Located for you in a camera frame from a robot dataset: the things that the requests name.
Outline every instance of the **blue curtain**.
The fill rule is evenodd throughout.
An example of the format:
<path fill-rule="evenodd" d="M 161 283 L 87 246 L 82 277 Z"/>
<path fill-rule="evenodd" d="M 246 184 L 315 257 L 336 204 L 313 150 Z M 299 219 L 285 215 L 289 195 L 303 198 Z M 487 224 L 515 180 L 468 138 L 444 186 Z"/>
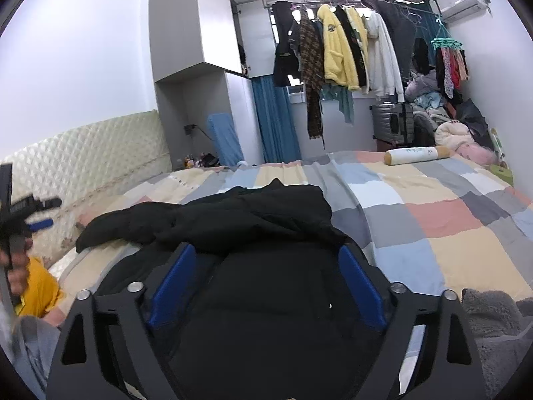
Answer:
<path fill-rule="evenodd" d="M 252 78 L 252 88 L 265 161 L 290 163 L 302 159 L 287 89 L 274 87 L 272 75 Z"/>

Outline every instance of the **hand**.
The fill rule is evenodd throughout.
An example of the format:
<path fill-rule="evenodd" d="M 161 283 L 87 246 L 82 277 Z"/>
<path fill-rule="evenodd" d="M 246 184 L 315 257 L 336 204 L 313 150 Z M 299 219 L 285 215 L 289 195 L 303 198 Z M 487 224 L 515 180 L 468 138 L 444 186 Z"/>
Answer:
<path fill-rule="evenodd" d="M 33 240 L 26 238 L 24 251 L 11 255 L 13 270 L 7 273 L 7 279 L 11 287 L 11 293 L 15 296 L 22 295 L 28 287 L 28 263 L 30 259 L 26 251 L 30 250 L 32 246 Z M 6 268 L 9 265 L 9 258 L 2 250 L 0 250 L 0 264 Z"/>

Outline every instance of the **quilted headboard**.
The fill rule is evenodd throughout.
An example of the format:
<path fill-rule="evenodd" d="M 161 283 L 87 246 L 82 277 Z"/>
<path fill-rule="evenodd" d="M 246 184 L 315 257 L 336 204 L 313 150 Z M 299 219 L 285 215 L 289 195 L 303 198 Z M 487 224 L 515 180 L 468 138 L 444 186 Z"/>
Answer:
<path fill-rule="evenodd" d="M 63 200 L 59 210 L 41 214 L 52 217 L 54 227 L 34 235 L 33 253 L 47 268 L 74 246 L 75 221 L 84 208 L 172 171 L 155 110 L 68 130 L 3 161 L 13 163 L 14 200 L 31 192 Z"/>

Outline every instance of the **houndstooth scarf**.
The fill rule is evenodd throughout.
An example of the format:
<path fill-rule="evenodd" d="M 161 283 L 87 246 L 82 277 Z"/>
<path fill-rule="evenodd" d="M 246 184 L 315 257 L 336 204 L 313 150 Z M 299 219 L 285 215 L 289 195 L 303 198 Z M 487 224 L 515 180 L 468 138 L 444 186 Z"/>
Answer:
<path fill-rule="evenodd" d="M 305 10 L 302 10 L 300 20 L 300 53 L 307 103 L 307 133 L 310 139 L 323 140 L 320 90 L 324 83 L 324 50 Z"/>

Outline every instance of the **white wardrobe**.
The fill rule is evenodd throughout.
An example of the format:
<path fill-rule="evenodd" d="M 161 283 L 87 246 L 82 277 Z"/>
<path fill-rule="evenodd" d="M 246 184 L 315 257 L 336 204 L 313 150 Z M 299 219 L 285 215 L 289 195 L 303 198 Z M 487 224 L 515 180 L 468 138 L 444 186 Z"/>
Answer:
<path fill-rule="evenodd" d="M 172 165 L 201 152 L 216 155 L 207 116 L 229 113 L 244 158 L 263 164 L 252 84 L 240 75 L 230 0 L 149 0 L 150 51 L 159 114 Z"/>

